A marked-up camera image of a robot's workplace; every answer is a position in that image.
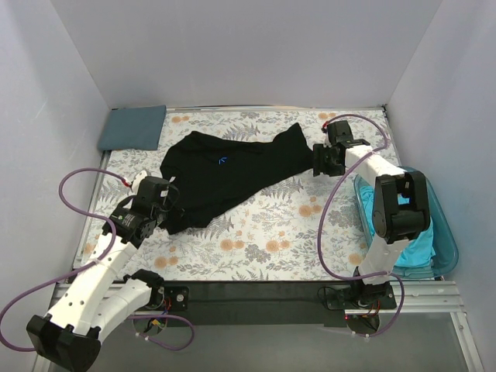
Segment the orange flower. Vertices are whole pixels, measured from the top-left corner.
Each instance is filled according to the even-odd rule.
[[[93,249],[95,247],[96,247],[95,244],[86,243],[86,245],[84,246],[84,254],[91,254],[91,253],[93,253]]]
[[[270,242],[267,242],[265,248],[269,252],[276,253],[279,250],[279,242],[276,240],[271,240]]]
[[[312,208],[308,205],[302,205],[298,211],[302,217],[310,217],[312,215]]]
[[[224,239],[220,242],[220,249],[226,252],[233,250],[233,242],[231,239]]]
[[[348,256],[348,261],[350,262],[350,264],[358,266],[362,263],[362,256],[358,253],[351,253]]]
[[[157,257],[155,259],[154,265],[155,265],[155,267],[157,269],[163,269],[164,267],[167,266],[167,258],[165,258],[165,257]]]

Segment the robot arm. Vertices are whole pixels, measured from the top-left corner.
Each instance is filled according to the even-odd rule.
[[[102,299],[141,243],[167,217],[168,188],[169,181],[162,178],[146,172],[136,176],[132,187],[136,195],[121,201],[110,216],[117,239],[109,253],[98,259],[112,237],[106,223],[89,259],[95,264],[76,277],[44,317],[34,315],[29,321],[27,331],[39,355],[68,370],[86,371],[113,329],[138,308],[161,305],[164,281],[145,270],[125,278],[126,284],[117,293]]]
[[[364,139],[354,139],[347,121],[332,122],[325,129],[325,144],[314,145],[314,176],[321,172],[329,176],[343,175],[363,156],[372,152]],[[430,223],[429,200],[425,176],[418,171],[407,172],[373,154],[355,171],[374,186],[373,224],[376,234],[355,276],[377,272],[392,272],[401,252]],[[408,198],[408,204],[399,205],[398,195]],[[363,279],[362,290],[381,286],[389,276]]]

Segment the gray floor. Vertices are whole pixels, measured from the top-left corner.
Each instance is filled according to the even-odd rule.
[[[386,322],[386,315],[381,321]],[[121,325],[130,329],[130,322]],[[183,342],[188,329],[160,338]],[[117,329],[92,372],[126,371],[466,371],[450,314],[402,314],[394,327],[366,343],[322,331],[320,325],[197,327],[194,343],[172,353]],[[52,372],[62,372],[53,367]]]

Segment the blue towel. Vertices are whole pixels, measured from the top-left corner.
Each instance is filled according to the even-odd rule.
[[[372,224],[372,210],[374,209],[374,189],[371,186],[366,186],[360,189],[363,207],[365,208],[365,216],[369,225],[370,234],[375,235],[374,225]],[[406,204],[408,199],[398,196],[400,204]],[[431,258],[436,255],[432,246],[434,232],[432,227],[432,219],[429,228],[422,231],[418,238],[408,244],[405,250],[401,253],[396,265],[398,267],[425,267],[431,266]]]

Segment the metal frame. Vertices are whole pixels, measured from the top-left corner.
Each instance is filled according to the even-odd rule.
[[[199,108],[199,107],[194,107],[194,108],[168,108],[168,112],[191,112],[191,111],[206,111],[206,112],[231,112],[231,111],[252,111],[252,110],[258,110],[258,111],[321,111],[324,109],[333,109],[333,108],[299,108],[299,107],[287,107],[287,106],[237,106],[237,107],[204,107],[204,108]],[[353,108],[353,110],[359,110],[359,111],[367,111],[367,110],[377,110],[379,108]],[[384,115],[387,127],[389,127],[388,123],[388,118]],[[100,164],[101,168],[106,168],[108,161],[110,158],[110,152],[105,152],[102,156],[102,162]],[[95,188],[93,195],[91,196],[91,201],[89,205],[89,210],[94,211],[95,206],[96,206],[96,201],[98,200],[99,192],[101,189],[102,185],[102,180],[103,176],[100,175],[97,177],[97,180],[95,182]],[[76,252],[76,257],[74,261],[74,266],[78,267],[81,265],[81,253],[82,250],[84,249],[84,244],[86,241],[86,238],[88,236],[88,230],[89,230],[89,223],[90,220],[86,219],[84,223],[84,229],[83,233],[81,235],[81,240],[79,242],[79,246]],[[245,285],[252,290],[245,292],[244,295],[241,296],[236,296],[236,298],[232,299],[229,298],[229,296],[226,296],[225,298],[222,298],[221,300],[217,299],[216,304],[219,303],[231,303],[235,307],[238,306],[236,311],[239,311],[243,307],[246,307],[247,303],[253,304],[254,302],[266,302],[268,303],[275,303],[277,302],[278,305],[281,305],[282,301],[285,301],[285,304],[295,304],[297,302],[308,302],[308,299],[306,300],[303,298],[295,298],[294,295],[291,294],[284,294],[283,293],[272,293],[272,294],[267,294],[267,292],[264,290],[265,285],[269,285],[270,283],[265,283],[265,282],[174,282],[174,286],[188,286],[193,292],[191,293],[191,298],[189,302],[189,310],[188,312],[192,311],[195,307],[201,307],[201,312],[196,312],[195,318],[198,318],[198,314],[200,315],[200,318],[198,318],[197,324],[212,324],[212,322],[217,322],[219,323],[219,318],[216,320],[214,319],[213,321],[211,319],[208,319],[208,313],[205,312],[205,305],[208,304],[208,299],[203,298],[201,301],[197,301],[195,303],[195,300],[193,298],[196,297],[195,291],[201,291],[201,288],[207,288],[209,286],[217,286],[217,288],[221,288],[221,291],[219,293],[222,293],[222,290],[232,288],[233,286],[240,286],[240,285]],[[308,286],[308,288],[313,288],[313,291],[315,290],[315,286],[323,286],[323,285],[343,285],[343,282],[335,282],[335,281],[299,281],[299,282],[279,282],[279,285],[283,286]],[[116,291],[118,291],[124,284],[118,284],[115,283],[113,284],[109,290],[106,292],[104,298],[108,298],[112,294],[114,294]],[[55,291],[53,293],[52,297],[52,302],[50,303],[50,306],[54,305],[54,303],[65,293],[65,291],[69,288],[69,284],[58,284],[55,287]],[[396,298],[399,298],[400,296],[400,287],[399,284],[396,282],[392,282],[391,286],[393,287],[393,292],[394,296]],[[316,295],[315,292],[310,291],[309,295]],[[335,317],[334,320],[327,315],[330,313],[326,309],[322,307],[320,303],[319,305],[319,310],[316,310],[317,308],[315,306],[312,307],[312,309],[315,310],[315,316],[310,316],[310,318],[307,319],[302,319],[300,320],[300,323],[307,323],[307,322],[314,322],[316,319],[320,319],[323,322],[329,322],[336,326],[334,323],[334,320],[337,318]],[[355,310],[355,309],[349,309],[346,310],[346,314],[356,314],[358,312],[361,312],[361,310]],[[381,309],[381,313],[394,313],[394,309]],[[484,368],[482,367],[481,359],[478,355],[477,348],[474,343],[474,339],[471,335],[470,328],[468,326],[467,320],[466,320],[466,313],[464,312],[463,308],[463,302],[460,297],[460,293],[458,292],[458,289],[456,287],[455,282],[453,281],[407,281],[405,282],[405,304],[401,312],[404,313],[450,313],[451,318],[453,321],[453,327],[456,331],[456,334],[458,336],[458,340],[460,342],[460,347],[461,350],[463,351],[463,356],[465,358],[465,361],[467,362],[467,368],[470,372],[480,372],[483,371]],[[340,312],[339,314],[335,314],[338,317],[342,318],[343,317],[343,312]],[[33,367],[33,372],[47,372],[50,368],[50,362],[48,360],[45,360],[44,358],[40,356],[36,356],[36,361]]]

